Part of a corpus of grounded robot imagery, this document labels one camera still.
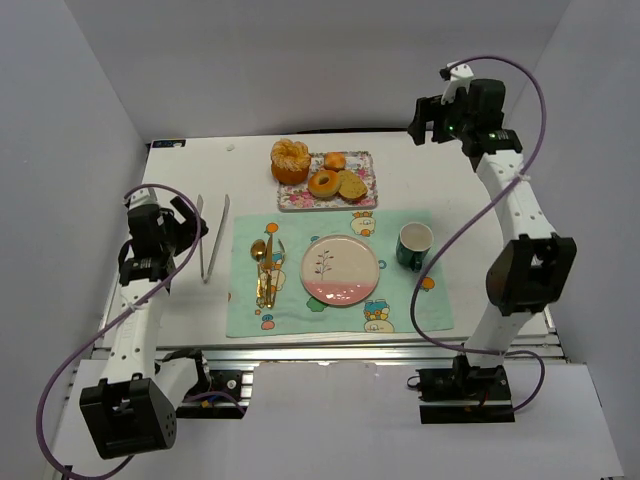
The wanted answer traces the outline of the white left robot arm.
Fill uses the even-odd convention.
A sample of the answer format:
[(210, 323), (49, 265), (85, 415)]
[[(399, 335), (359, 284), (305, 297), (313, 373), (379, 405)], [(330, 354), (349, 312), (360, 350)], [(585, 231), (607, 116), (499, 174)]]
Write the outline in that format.
[(176, 410), (198, 382), (196, 362), (168, 355), (156, 360), (161, 318), (169, 299), (174, 258), (195, 239), (196, 218), (177, 221), (151, 187), (128, 199), (130, 239), (121, 250), (119, 285), (124, 320), (97, 385), (82, 390), (79, 406), (99, 456), (128, 457), (171, 448)]

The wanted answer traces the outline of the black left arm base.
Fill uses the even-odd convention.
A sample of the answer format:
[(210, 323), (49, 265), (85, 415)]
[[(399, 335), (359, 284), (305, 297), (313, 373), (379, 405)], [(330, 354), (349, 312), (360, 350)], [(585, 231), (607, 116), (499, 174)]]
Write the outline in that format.
[(242, 370), (211, 368), (201, 349), (169, 352), (155, 360), (156, 383), (175, 405), (179, 419), (242, 419)]

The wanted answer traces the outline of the brown bread slice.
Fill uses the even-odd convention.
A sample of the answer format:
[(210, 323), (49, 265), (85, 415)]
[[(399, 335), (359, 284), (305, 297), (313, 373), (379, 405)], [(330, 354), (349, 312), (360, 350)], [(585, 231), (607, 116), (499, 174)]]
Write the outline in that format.
[(357, 202), (367, 195), (368, 187), (357, 174), (349, 170), (342, 170), (338, 175), (340, 178), (338, 195), (343, 200)]

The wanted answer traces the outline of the glazed ring donut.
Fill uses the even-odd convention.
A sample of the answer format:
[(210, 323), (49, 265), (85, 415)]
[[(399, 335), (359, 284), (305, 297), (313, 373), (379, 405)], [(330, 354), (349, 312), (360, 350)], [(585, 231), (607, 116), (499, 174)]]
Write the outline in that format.
[(308, 181), (308, 190), (316, 198), (333, 197), (339, 187), (339, 175), (331, 170), (320, 170), (312, 175)]

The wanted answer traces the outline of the silver metal tongs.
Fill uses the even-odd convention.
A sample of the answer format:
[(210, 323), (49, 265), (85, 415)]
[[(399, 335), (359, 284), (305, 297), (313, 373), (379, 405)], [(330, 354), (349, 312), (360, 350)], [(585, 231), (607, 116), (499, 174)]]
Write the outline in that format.
[(219, 222), (218, 230), (216, 232), (215, 242), (213, 245), (213, 249), (211, 255), (209, 257), (208, 264), (205, 264), (204, 260), (204, 248), (203, 248), (203, 238), (200, 238), (198, 241), (198, 253), (199, 253), (199, 266), (200, 266), (200, 277), (204, 284), (208, 284), (211, 276), (213, 274), (216, 258), (222, 243), (222, 239), (224, 236), (224, 230), (227, 223), (229, 210), (230, 210), (230, 197), (228, 194), (224, 197), (224, 206), (221, 214), (221, 219)]

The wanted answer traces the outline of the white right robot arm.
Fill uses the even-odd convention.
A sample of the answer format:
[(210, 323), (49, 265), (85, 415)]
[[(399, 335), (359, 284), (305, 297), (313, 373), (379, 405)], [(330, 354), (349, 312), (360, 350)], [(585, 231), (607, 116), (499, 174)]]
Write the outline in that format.
[(556, 302), (577, 246), (542, 213), (525, 177), (522, 145), (503, 127), (506, 87), (491, 79), (451, 80), (446, 92), (417, 99), (408, 133), (417, 145), (458, 140), (486, 188), (504, 247), (486, 274), (488, 305), (463, 346), (473, 370), (495, 369), (522, 327)]

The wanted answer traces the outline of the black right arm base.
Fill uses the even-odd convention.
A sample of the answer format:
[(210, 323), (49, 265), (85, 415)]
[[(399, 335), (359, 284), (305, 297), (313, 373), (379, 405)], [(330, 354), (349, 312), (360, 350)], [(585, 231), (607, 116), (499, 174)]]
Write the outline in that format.
[(425, 368), (407, 379), (419, 398), (423, 425), (513, 423), (505, 369), (479, 369), (466, 377), (453, 368)]

